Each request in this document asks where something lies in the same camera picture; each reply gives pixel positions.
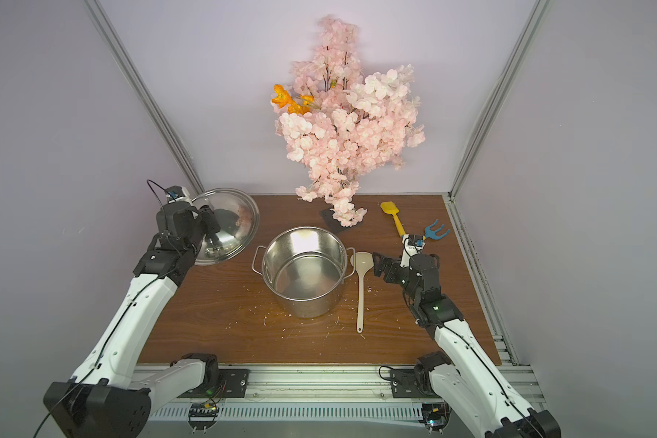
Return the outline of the stainless steel pot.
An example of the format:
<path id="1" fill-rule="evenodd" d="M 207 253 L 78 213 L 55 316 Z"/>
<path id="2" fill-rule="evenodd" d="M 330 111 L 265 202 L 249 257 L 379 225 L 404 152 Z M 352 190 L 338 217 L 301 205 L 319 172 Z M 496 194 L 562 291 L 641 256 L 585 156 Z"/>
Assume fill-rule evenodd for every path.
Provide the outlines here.
<path id="1" fill-rule="evenodd" d="M 282 308 L 300 319 L 314 319 L 341 301 L 345 281 L 355 273 L 353 247 L 330 231 L 301 226 L 258 246 L 251 269 L 264 280 Z"/>

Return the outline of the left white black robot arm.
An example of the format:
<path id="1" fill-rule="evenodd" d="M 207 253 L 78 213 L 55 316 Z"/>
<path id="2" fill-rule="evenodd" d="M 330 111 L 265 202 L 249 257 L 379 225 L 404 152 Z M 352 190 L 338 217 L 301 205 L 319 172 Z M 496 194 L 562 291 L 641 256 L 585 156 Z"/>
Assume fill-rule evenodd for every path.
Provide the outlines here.
<path id="1" fill-rule="evenodd" d="M 159 232 L 142 256 L 120 308 L 87 359 L 43 402 L 67 437 L 136 437 L 151 414 L 190 391 L 214 392 L 217 358 L 193 353 L 142 381 L 133 372 L 167 303 L 195 264 L 206 237 L 219 232 L 214 210 L 186 198 L 157 214 Z"/>

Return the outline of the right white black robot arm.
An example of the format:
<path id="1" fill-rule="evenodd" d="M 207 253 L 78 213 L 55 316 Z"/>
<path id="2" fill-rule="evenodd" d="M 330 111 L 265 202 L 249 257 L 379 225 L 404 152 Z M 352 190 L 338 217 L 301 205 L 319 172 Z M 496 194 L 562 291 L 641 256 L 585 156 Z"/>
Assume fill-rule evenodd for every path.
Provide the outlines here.
<path id="1" fill-rule="evenodd" d="M 534 409 L 496 368 L 442 292 L 436 255 L 409 255 L 405 266 L 379 253 L 372 258 L 374 275 L 401 287 L 417 324 L 439 348 L 419 359 L 423 388 L 448 404 L 473 436 L 562 436 L 554 416 Z"/>

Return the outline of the blue yellow toy rake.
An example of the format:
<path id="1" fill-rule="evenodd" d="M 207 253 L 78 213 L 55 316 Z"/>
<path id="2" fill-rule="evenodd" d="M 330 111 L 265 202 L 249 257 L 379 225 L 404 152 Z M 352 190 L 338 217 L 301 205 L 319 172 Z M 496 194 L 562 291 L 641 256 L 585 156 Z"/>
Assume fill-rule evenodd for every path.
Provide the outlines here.
<path id="1" fill-rule="evenodd" d="M 418 245 L 423 245 L 426 240 L 440 241 L 450 233 L 451 230 L 447 229 L 445 224 L 435 220 L 430 226 L 425 226 L 423 233 L 416 238 L 416 242 Z"/>

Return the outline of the yellow toy shovel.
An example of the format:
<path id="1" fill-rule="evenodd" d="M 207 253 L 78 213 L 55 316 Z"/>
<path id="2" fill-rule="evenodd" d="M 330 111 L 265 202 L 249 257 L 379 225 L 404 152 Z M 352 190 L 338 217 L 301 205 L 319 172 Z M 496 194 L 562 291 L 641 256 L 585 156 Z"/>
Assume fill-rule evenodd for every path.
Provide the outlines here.
<path id="1" fill-rule="evenodd" d="M 401 220 L 399 219 L 399 213 L 400 210 L 397 207 L 396 204 L 392 201 L 387 201 L 387 202 L 382 202 L 381 203 L 381 210 L 383 210 L 383 213 L 390 215 L 394 221 L 395 227 L 397 229 L 398 235 L 400 237 L 403 237 L 406 235 L 405 229 L 403 227 L 403 224 Z"/>

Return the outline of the dark flower stand base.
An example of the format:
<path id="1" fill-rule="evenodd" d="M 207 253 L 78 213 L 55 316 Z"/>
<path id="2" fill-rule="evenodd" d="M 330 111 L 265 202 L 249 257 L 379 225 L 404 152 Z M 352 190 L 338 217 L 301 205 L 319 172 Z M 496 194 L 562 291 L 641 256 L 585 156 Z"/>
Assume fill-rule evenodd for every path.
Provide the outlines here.
<path id="1" fill-rule="evenodd" d="M 322 219 L 328 231 L 330 231 L 332 234 L 337 235 L 352 228 L 352 226 L 343 226 L 339 220 L 333 217 L 333 215 L 334 212 L 330 208 L 321 210 L 319 212 L 320 218 Z"/>

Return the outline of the right small circuit board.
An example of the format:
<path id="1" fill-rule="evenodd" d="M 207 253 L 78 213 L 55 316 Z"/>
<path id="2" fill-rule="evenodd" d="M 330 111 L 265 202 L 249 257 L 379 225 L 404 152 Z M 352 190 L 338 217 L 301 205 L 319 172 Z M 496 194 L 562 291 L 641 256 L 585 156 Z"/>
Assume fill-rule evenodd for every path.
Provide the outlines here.
<path id="1" fill-rule="evenodd" d="M 443 433 L 450 423 L 451 408 L 447 403 L 423 403 L 421 405 L 421 420 L 429 434 Z"/>

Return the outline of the small circuit board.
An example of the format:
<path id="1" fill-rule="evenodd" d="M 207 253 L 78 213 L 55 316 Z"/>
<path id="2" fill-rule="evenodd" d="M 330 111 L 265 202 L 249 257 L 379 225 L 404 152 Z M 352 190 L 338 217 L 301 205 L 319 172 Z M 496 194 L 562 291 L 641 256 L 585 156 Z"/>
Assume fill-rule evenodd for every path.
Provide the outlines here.
<path id="1" fill-rule="evenodd" d="M 451 408 L 447 403 L 423 403 L 421 405 L 421 420 L 429 434 L 443 433 L 450 423 Z"/>
<path id="2" fill-rule="evenodd" d="M 187 423 L 193 434 L 206 434 L 217 424 L 220 408 L 215 403 L 193 403 L 187 414 Z"/>

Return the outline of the orange artificial flower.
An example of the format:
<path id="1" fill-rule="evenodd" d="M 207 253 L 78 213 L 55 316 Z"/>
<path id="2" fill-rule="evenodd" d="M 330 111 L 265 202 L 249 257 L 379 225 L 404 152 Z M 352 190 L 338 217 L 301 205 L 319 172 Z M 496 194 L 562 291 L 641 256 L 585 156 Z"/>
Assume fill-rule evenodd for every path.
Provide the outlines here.
<path id="1" fill-rule="evenodd" d="M 294 98 L 291 93 L 280 84 L 275 84 L 273 91 L 276 95 L 272 98 L 271 103 L 277 112 L 286 110 L 289 114 L 300 115 L 312 112 L 314 98 L 311 95 L 300 95 L 297 98 Z"/>

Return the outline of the pink cherry blossom branch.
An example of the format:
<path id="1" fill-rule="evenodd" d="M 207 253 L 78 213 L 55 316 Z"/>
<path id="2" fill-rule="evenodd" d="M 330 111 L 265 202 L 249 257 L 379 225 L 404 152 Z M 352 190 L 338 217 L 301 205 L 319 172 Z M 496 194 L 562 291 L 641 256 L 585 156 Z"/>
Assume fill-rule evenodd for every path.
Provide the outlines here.
<path id="1" fill-rule="evenodd" d="M 414 66 L 366 75 L 357 27 L 333 16 L 320 26 L 313 58 L 294 63 L 293 82 L 282 85 L 294 98 L 311 95 L 312 112 L 277 112 L 271 105 L 288 160 L 308 170 L 310 183 L 297 188 L 297 197 L 321 199 L 343 226 L 355 226 L 367 213 L 353 202 L 361 177 L 386 164 L 401 168 L 403 150 L 425 140 L 417 122 L 420 101 L 411 93 Z"/>

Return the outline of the left small circuit board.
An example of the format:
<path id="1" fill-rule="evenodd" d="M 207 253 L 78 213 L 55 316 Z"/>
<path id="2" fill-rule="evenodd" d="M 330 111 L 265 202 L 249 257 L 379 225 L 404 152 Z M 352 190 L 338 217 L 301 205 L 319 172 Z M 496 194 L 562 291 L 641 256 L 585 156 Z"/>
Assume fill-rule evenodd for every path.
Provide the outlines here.
<path id="1" fill-rule="evenodd" d="M 187 423 L 193 434 L 206 434 L 217 424 L 220 408 L 215 403 L 193 403 L 187 414 Z"/>

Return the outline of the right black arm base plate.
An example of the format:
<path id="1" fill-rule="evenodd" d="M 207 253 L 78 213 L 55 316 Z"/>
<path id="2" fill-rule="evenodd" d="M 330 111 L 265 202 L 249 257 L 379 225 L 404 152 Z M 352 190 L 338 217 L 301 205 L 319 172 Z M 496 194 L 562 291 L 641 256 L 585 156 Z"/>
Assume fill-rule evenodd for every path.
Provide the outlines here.
<path id="1" fill-rule="evenodd" d="M 394 399 L 428 399 L 436 395 L 419 383 L 414 369 L 388 368 L 388 381 Z"/>

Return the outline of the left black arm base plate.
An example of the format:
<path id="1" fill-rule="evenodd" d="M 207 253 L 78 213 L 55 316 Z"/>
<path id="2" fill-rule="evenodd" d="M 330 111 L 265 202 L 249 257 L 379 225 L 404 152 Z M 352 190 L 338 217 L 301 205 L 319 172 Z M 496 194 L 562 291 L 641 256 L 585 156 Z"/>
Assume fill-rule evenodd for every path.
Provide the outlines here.
<path id="1" fill-rule="evenodd" d="M 249 369 L 222 368 L 214 381 L 202 383 L 184 392 L 180 398 L 243 399 L 246 397 L 249 375 Z"/>

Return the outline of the left corner metal frame strip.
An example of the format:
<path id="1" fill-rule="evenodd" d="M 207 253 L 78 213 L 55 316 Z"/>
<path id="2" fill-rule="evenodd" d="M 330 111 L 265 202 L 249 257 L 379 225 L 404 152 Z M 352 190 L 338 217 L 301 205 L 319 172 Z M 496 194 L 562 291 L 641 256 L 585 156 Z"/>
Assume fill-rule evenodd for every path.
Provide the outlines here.
<path id="1" fill-rule="evenodd" d="M 173 155 L 175 162 L 177 162 L 182 173 L 187 178 L 189 186 L 197 195 L 199 195 L 199 193 L 204 191 L 204 185 L 195 169 L 193 159 L 184 145 L 181 135 L 177 132 L 177 129 L 173 127 L 172 122 L 155 100 L 153 93 L 151 93 L 141 73 L 136 68 L 104 7 L 100 1 L 97 0 L 85 0 L 83 4 L 85 5 L 85 9 L 91 18 L 94 27 L 96 27 L 106 46 L 109 48 L 109 52 L 113 56 L 124 78 L 126 78 L 132 90 L 142 103 L 145 111 Z"/>

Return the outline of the corner metal frame strip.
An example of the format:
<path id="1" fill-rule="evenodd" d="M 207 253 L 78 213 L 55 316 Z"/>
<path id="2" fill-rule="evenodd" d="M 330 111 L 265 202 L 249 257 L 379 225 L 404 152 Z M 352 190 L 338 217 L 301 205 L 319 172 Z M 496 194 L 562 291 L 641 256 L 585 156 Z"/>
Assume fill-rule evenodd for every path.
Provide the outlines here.
<path id="1" fill-rule="evenodd" d="M 522 28 L 522 31 L 514 45 L 505 66 L 499 74 L 492 91 L 490 91 L 485 104 L 476 118 L 476 122 L 469 134 L 465 150 L 458 165 L 456 176 L 448 196 L 451 200 L 456 199 L 462 190 L 465 179 L 472 169 L 476 157 L 485 143 L 489 131 L 493 127 L 497 115 L 514 84 L 516 75 L 529 52 L 529 47 L 538 32 L 540 23 L 549 8 L 549 0 L 538 0 L 534 2 L 533 8 Z"/>
<path id="2" fill-rule="evenodd" d="M 100 1 L 97 0 L 85 0 L 83 4 L 85 5 L 85 9 L 91 18 L 94 27 L 96 27 L 106 46 L 109 48 L 109 52 L 113 56 L 124 78 L 126 78 L 132 90 L 142 103 L 145 111 L 173 155 L 175 162 L 177 162 L 182 173 L 187 178 L 189 186 L 197 195 L 199 195 L 199 193 L 204 191 L 204 185 L 195 169 L 193 159 L 184 145 L 181 135 L 177 132 L 177 129 L 173 127 L 172 122 L 155 100 L 153 93 L 151 93 L 141 73 L 136 68 L 104 7 Z"/>

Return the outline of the aluminium mounting rail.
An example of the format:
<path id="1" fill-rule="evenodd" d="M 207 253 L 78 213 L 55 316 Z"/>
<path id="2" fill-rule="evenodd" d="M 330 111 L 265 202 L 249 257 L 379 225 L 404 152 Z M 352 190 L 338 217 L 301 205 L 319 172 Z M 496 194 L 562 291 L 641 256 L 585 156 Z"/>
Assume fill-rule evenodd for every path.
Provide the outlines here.
<path id="1" fill-rule="evenodd" d="M 170 401 L 151 414 L 153 421 L 187 423 L 193 403 L 215 403 L 220 422 L 369 422 L 424 428 L 420 423 L 423 403 L 444 403 L 437 395 L 428 399 L 394 399 L 388 368 L 397 365 L 220 365 L 249 369 L 243 399 L 193 398 Z M 529 366 L 496 367 L 531 405 L 546 410 L 547 403 Z"/>

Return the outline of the right corner metal frame strip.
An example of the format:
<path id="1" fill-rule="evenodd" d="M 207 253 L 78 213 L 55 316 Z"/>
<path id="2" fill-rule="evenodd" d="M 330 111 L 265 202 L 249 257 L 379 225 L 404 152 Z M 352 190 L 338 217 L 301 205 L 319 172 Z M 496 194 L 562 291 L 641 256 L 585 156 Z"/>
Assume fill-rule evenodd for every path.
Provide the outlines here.
<path id="1" fill-rule="evenodd" d="M 516 75 L 529 52 L 529 47 L 538 32 L 540 23 L 549 8 L 549 0 L 538 0 L 534 2 L 533 8 L 522 28 L 522 31 L 514 45 L 505 66 L 499 74 L 492 91 L 490 91 L 485 104 L 476 118 L 476 122 L 469 134 L 465 150 L 458 165 L 456 176 L 448 196 L 451 200 L 456 199 L 462 190 L 465 179 L 472 169 L 476 157 L 485 143 L 489 131 L 493 127 L 497 115 L 514 84 Z"/>

